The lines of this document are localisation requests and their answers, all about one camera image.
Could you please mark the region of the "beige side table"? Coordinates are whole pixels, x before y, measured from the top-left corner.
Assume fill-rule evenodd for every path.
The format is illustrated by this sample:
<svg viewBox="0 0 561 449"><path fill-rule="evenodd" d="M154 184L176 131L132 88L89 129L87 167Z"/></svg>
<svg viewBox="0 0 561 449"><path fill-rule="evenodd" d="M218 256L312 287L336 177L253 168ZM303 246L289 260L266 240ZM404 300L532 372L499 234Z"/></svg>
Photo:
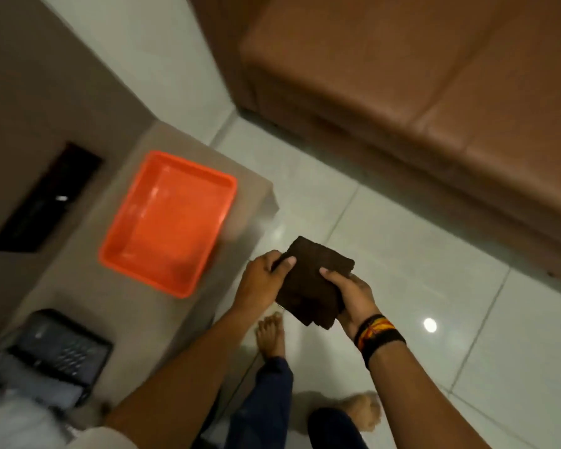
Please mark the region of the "beige side table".
<svg viewBox="0 0 561 449"><path fill-rule="evenodd" d="M237 195L206 272L196 291L186 299L177 299L112 271L98 260L115 213L143 158L152 150L228 173L238 181ZM277 211L270 180L156 121L138 139L2 333L14 330L35 310L54 308L112 341L113 353L90 399L70 413L73 424L81 429L97 426L103 419L103 406L118 404L207 329Z"/></svg>

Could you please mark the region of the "brown leather sofa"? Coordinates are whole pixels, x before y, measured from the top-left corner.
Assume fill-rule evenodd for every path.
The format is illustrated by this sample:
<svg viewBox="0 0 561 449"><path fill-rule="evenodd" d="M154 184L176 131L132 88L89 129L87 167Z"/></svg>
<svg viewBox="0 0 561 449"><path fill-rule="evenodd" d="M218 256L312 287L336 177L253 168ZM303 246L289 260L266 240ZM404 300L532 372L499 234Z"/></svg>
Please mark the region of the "brown leather sofa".
<svg viewBox="0 0 561 449"><path fill-rule="evenodd" d="M188 0L234 104L561 279L561 0Z"/></svg>

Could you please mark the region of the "person's left hand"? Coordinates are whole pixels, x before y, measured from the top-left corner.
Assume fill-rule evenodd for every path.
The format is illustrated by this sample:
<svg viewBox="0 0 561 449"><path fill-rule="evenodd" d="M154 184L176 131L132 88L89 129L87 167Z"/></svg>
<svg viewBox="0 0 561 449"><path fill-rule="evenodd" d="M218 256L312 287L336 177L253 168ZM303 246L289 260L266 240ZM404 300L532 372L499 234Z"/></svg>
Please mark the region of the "person's left hand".
<svg viewBox="0 0 561 449"><path fill-rule="evenodd" d="M286 276L275 276L271 265L281 257L277 250L251 260L240 279L232 304L233 314L247 325L254 324L276 300Z"/></svg>

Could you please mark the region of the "person's left leg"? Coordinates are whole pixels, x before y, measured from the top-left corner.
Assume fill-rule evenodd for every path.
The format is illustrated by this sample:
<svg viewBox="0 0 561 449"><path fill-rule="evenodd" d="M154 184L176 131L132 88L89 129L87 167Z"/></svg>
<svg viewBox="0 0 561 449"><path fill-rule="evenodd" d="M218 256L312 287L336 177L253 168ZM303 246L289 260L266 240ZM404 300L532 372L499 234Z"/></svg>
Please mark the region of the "person's left leg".
<svg viewBox="0 0 561 449"><path fill-rule="evenodd" d="M285 358L266 358L254 388L231 416L224 449L284 449L293 381Z"/></svg>

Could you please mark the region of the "black orange thread wristbands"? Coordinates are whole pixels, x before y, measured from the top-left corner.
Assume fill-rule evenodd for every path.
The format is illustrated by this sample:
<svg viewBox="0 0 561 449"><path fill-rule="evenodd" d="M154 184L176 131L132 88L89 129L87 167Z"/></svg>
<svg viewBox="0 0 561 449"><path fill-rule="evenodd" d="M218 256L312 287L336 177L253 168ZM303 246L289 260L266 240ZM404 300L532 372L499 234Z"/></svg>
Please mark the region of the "black orange thread wristbands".
<svg viewBox="0 0 561 449"><path fill-rule="evenodd" d="M406 344L395 325L381 313L366 318L359 325L353 337L353 343L359 350L368 370L370 370L369 364L372 355L380 347L395 341Z"/></svg>

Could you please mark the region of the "person's right hand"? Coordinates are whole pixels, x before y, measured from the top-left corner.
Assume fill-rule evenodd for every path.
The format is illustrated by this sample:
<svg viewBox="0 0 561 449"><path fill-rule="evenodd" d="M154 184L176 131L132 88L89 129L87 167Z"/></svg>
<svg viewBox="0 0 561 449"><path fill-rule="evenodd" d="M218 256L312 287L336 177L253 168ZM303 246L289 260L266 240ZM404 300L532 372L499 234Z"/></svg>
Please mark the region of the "person's right hand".
<svg viewBox="0 0 561 449"><path fill-rule="evenodd" d="M344 309L337 316L343 331L351 341L359 325L368 317L381 313L378 309L372 289L362 279L350 274L351 291L341 294Z"/></svg>

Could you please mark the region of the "person's right foot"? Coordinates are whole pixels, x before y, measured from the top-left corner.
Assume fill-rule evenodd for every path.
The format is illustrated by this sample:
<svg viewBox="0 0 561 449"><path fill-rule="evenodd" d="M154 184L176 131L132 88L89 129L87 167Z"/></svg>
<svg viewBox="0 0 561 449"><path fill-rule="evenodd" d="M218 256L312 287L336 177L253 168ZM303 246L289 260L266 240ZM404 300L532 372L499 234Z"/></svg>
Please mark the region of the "person's right foot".
<svg viewBox="0 0 561 449"><path fill-rule="evenodd" d="M344 412L359 432L372 432L381 423L383 410L376 392L354 394L331 405Z"/></svg>

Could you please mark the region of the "person's left foot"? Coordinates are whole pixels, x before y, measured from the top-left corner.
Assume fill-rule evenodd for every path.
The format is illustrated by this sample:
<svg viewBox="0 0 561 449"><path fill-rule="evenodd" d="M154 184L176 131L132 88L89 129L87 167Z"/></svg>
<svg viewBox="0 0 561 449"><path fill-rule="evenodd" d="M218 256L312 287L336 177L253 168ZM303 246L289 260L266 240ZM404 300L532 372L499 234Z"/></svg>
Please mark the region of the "person's left foot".
<svg viewBox="0 0 561 449"><path fill-rule="evenodd" d="M280 312L260 320L255 329L258 350L265 360L285 359L284 320Z"/></svg>

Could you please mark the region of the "person's leg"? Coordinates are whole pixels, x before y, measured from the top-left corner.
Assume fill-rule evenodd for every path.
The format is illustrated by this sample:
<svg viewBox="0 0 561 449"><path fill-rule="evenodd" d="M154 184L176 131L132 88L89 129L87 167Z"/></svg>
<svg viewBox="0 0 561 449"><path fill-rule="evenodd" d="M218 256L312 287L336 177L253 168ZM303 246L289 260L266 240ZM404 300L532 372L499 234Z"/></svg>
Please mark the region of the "person's leg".
<svg viewBox="0 0 561 449"><path fill-rule="evenodd" d="M307 419L307 434L312 449L368 449L351 418L337 408L312 411Z"/></svg>
<svg viewBox="0 0 561 449"><path fill-rule="evenodd" d="M224 449L284 449L293 381L285 358L266 358L254 388L231 416Z"/></svg>

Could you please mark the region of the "person's white shirt sleeve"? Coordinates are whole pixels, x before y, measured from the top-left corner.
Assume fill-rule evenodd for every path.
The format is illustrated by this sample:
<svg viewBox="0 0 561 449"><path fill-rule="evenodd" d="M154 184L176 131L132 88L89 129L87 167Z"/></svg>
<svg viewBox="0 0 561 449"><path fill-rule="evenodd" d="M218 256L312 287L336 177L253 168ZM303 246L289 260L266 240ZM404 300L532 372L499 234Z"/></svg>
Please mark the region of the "person's white shirt sleeve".
<svg viewBox="0 0 561 449"><path fill-rule="evenodd" d="M62 449L138 449L138 447L117 430L94 427L82 431Z"/></svg>

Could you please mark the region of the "dark brown cloth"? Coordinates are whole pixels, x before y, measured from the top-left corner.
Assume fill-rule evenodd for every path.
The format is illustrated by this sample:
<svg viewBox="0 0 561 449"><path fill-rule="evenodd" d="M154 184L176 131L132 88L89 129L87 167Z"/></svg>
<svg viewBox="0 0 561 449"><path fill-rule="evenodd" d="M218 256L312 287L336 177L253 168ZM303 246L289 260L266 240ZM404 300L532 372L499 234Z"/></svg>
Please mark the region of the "dark brown cloth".
<svg viewBox="0 0 561 449"><path fill-rule="evenodd" d="M329 330L344 310L340 290L320 274L320 268L350 276L355 261L333 249L298 236L273 263L275 270L288 257L296 264L284 279L276 303L304 326L315 324Z"/></svg>

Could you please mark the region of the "black desk telephone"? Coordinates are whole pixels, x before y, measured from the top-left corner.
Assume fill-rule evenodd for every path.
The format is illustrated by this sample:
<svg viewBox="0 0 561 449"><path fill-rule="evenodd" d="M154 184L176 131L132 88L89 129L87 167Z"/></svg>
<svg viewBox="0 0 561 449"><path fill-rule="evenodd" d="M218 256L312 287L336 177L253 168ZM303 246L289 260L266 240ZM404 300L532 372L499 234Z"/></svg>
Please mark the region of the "black desk telephone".
<svg viewBox="0 0 561 449"><path fill-rule="evenodd" d="M113 343L61 312L32 312L0 339L0 389L67 412L90 397Z"/></svg>

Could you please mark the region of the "person's right leg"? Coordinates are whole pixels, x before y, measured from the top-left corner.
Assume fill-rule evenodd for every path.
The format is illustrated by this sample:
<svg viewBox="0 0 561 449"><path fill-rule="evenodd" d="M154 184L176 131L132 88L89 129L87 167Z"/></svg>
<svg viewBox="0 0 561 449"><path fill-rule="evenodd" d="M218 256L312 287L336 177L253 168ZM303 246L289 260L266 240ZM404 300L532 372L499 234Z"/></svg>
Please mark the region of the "person's right leg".
<svg viewBox="0 0 561 449"><path fill-rule="evenodd" d="M307 419L307 434L312 449L368 449L351 418L337 408L312 411Z"/></svg>

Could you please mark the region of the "person's right forearm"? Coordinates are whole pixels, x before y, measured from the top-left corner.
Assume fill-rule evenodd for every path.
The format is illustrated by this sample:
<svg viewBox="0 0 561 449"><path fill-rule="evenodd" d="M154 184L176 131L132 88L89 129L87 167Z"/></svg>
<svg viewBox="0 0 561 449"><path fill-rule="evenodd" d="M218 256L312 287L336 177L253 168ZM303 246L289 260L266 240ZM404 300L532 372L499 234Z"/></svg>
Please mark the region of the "person's right forearm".
<svg viewBox="0 0 561 449"><path fill-rule="evenodd" d="M396 449L491 449L404 342L378 348L368 367Z"/></svg>

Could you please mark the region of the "person's foot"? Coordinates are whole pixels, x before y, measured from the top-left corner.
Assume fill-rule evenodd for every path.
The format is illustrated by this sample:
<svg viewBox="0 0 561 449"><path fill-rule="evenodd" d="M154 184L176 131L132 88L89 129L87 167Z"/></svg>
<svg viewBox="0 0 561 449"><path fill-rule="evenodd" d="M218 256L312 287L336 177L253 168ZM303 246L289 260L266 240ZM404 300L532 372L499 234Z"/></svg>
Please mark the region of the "person's foot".
<svg viewBox="0 0 561 449"><path fill-rule="evenodd" d="M344 412L359 432L372 432L381 423L383 410L376 392L354 394L331 405Z"/></svg>
<svg viewBox="0 0 561 449"><path fill-rule="evenodd" d="M284 320L280 312L260 320L255 329L258 350L265 360L285 359Z"/></svg>

